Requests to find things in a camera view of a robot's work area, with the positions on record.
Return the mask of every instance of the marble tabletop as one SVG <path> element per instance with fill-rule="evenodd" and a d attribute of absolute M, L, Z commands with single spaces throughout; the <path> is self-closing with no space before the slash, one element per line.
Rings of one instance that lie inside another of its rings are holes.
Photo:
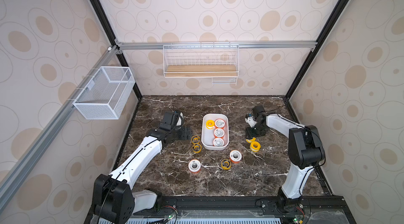
<path fill-rule="evenodd" d="M 133 191 L 152 188 L 164 196 L 276 196 L 289 170 L 288 139 L 273 129 L 259 137 L 261 149 L 252 152 L 245 140 L 244 118 L 256 105 L 265 110 L 275 109 L 286 118 L 290 115 L 281 97 L 273 96 L 144 96 L 120 160 L 120 164 L 137 148 L 146 132 L 157 127 L 166 111 L 179 109 L 185 125 L 194 135 L 201 136 L 202 118 L 207 113 L 221 113 L 229 119 L 230 142 L 223 151 L 191 150 L 190 141 L 175 141 L 157 154 L 136 181 Z M 223 170 L 221 160 L 229 158 L 232 150 L 242 154 L 238 164 Z M 202 163 L 199 173 L 188 170 L 188 162 L 198 159 Z M 324 195 L 320 183 L 312 172 L 304 195 Z"/>

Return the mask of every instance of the polka dot wallpaper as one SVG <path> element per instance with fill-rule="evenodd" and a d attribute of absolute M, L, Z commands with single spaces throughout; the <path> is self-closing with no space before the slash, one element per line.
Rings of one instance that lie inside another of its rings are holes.
<path fill-rule="evenodd" d="M 87 0 L 0 0 L 0 181 L 107 48 Z M 136 102 L 131 94 L 114 121 L 74 112 L 0 223 L 82 223 L 92 183 L 111 168 Z"/>
<path fill-rule="evenodd" d="M 285 95 L 309 51 L 240 49 L 237 83 L 213 85 L 211 78 L 165 78 L 162 50 L 125 50 L 124 55 L 144 95 Z"/>
<path fill-rule="evenodd" d="M 291 101 L 358 224 L 404 212 L 404 0 L 351 0 Z"/>
<path fill-rule="evenodd" d="M 119 120 L 86 120 L 75 110 L 1 214 L 0 223 L 83 223 L 94 180 L 111 171 L 136 103 L 131 93 Z M 0 168 L 13 164 L 2 162 Z"/>
<path fill-rule="evenodd" d="M 316 40 L 338 0 L 101 0 L 122 42 Z"/>

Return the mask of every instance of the wire basket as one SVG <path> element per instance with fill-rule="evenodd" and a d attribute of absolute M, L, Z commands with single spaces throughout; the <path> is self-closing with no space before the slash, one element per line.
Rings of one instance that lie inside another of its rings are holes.
<path fill-rule="evenodd" d="M 129 67 L 101 66 L 73 105 L 87 120 L 119 119 L 133 86 Z"/>
<path fill-rule="evenodd" d="M 210 77 L 213 84 L 235 83 L 239 46 L 230 42 L 164 45 L 163 61 L 166 78 Z"/>

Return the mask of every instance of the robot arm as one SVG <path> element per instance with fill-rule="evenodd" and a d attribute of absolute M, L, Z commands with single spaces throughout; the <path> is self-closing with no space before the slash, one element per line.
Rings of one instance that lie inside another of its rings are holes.
<path fill-rule="evenodd" d="M 279 114 L 265 112 L 263 106 L 255 106 L 246 115 L 246 139 L 255 140 L 273 128 L 288 137 L 290 168 L 285 183 L 279 188 L 277 207 L 285 213 L 292 211 L 301 201 L 303 188 L 314 167 L 324 160 L 325 153 L 315 126 L 305 126 Z"/>
<path fill-rule="evenodd" d="M 166 112 L 158 128 L 152 128 L 137 149 L 109 176 L 101 174 L 94 181 L 93 211 L 113 223 L 127 222 L 134 212 L 150 209 L 158 200 L 156 192 L 131 190 L 144 168 L 161 150 L 175 140 L 189 140 L 191 131 L 183 126 L 182 113 Z"/>

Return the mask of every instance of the white mesh basket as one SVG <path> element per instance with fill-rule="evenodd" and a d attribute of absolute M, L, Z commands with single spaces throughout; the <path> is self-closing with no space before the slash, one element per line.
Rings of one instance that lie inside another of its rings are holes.
<path fill-rule="evenodd" d="M 119 119 L 133 86 L 129 67 L 101 66 L 73 105 L 87 120 Z"/>

